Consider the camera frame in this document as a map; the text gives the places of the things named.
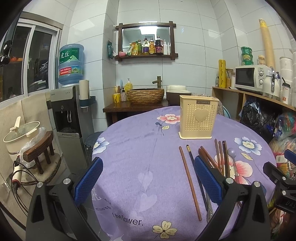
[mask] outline window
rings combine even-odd
[[[19,19],[10,63],[0,68],[0,102],[8,104],[55,86],[55,57],[60,29]]]

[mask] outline microwave door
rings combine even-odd
[[[253,89],[255,68],[239,68],[235,70],[235,84],[240,85],[239,88]]]

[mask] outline round table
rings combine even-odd
[[[98,138],[92,158],[104,168],[92,190],[92,200],[102,229],[111,240],[195,240],[207,225],[205,206],[186,149],[194,157],[202,145],[217,159],[214,139],[226,140],[236,151],[239,182],[260,181],[269,202],[275,185],[263,174],[263,165],[276,164],[268,144],[248,127],[217,115],[211,139],[179,137],[180,107],[164,107],[111,125]],[[202,221],[198,221],[192,193],[179,152],[183,148]],[[230,158],[230,173],[233,162]],[[212,203],[213,210],[217,205]],[[239,208],[221,237],[231,231]]]

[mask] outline screw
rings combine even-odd
[[[65,178],[64,180],[63,180],[63,183],[64,184],[69,184],[71,182],[71,179],[70,178]]]
[[[42,187],[42,186],[43,186],[43,183],[42,183],[42,182],[37,183],[37,187],[38,187],[38,188],[40,188],[40,187]]]
[[[255,181],[254,185],[255,185],[255,187],[260,187],[260,182]]]
[[[228,184],[232,184],[233,183],[233,179],[231,177],[226,178],[226,182]]]

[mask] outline woven vessel sink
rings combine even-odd
[[[161,102],[164,94],[164,89],[132,89],[127,91],[128,100],[135,104]]]

